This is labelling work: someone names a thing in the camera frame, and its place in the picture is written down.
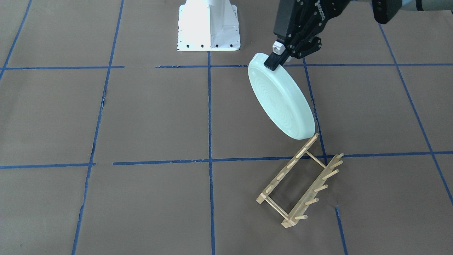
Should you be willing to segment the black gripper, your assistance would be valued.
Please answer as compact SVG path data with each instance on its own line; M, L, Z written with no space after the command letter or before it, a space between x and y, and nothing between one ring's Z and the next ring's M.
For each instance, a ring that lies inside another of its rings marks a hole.
M276 70L290 58L301 59L320 50L322 42L318 34L349 3L349 0L281 0L274 26L277 40L264 66Z

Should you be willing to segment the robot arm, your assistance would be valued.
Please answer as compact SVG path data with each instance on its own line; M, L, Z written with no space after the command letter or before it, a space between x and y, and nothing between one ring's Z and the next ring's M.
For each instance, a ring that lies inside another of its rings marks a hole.
M320 50L322 42L318 35L349 3L349 0L281 0L274 25L277 39L264 66L274 71L291 58L301 59ZM371 5L379 24L387 24L400 10L452 10L451 0L372 0Z

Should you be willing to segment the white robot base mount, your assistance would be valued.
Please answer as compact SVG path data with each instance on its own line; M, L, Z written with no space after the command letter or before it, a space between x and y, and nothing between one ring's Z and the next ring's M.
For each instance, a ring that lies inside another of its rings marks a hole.
M229 0L187 0L178 10L177 50L238 51L237 6Z

